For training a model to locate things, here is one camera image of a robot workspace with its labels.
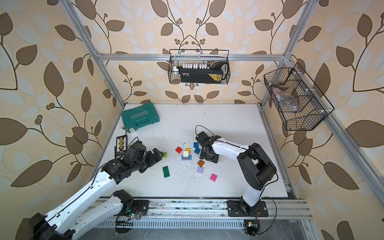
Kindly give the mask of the dark green long lego brick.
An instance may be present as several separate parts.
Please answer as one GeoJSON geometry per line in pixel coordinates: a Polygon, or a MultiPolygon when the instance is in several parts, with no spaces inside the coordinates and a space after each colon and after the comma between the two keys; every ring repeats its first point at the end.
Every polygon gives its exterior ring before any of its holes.
{"type": "Polygon", "coordinates": [[[169,172],[168,166],[163,167],[163,175],[164,175],[164,178],[170,177],[170,172],[169,172]]]}

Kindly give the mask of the light blue lego brick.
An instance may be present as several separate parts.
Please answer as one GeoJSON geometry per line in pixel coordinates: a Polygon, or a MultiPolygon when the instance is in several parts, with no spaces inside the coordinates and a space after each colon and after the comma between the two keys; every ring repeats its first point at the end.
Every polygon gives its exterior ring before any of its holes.
{"type": "Polygon", "coordinates": [[[188,157],[181,156],[182,161],[191,161],[192,160],[192,155],[189,155],[188,157]]]}

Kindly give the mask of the red lego brick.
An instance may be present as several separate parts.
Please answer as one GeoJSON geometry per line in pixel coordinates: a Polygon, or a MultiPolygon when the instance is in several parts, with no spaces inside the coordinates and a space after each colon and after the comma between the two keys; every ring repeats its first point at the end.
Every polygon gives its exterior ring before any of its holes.
{"type": "Polygon", "coordinates": [[[177,147],[177,148],[176,148],[176,152],[177,152],[178,154],[180,154],[182,151],[183,151],[182,148],[180,148],[180,147],[177,147]]]}

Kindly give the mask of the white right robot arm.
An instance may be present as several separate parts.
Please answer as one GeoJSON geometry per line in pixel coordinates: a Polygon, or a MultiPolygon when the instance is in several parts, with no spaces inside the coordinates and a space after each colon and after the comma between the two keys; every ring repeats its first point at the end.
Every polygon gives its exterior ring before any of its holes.
{"type": "Polygon", "coordinates": [[[217,164],[219,157],[227,157],[238,162],[247,188],[240,198],[240,210],[245,216],[255,216],[259,202],[266,186],[275,183],[273,177],[277,177],[277,168],[267,156],[263,148],[253,143],[249,146],[239,145],[205,132],[196,135],[196,140],[202,147],[200,159],[217,164]]]}

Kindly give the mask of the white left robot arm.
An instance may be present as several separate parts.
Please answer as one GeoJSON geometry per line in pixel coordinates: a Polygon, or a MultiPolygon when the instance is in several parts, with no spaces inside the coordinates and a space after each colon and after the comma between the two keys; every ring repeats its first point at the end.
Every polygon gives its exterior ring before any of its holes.
{"type": "Polygon", "coordinates": [[[112,194],[104,203],[89,209],[104,193],[117,186],[133,172],[144,173],[160,162],[164,153],[148,151],[136,141],[114,159],[103,164],[95,177],[67,201],[43,215],[28,220],[28,240],[77,240],[90,229],[115,215],[136,215],[134,197],[125,190],[112,194]]]}

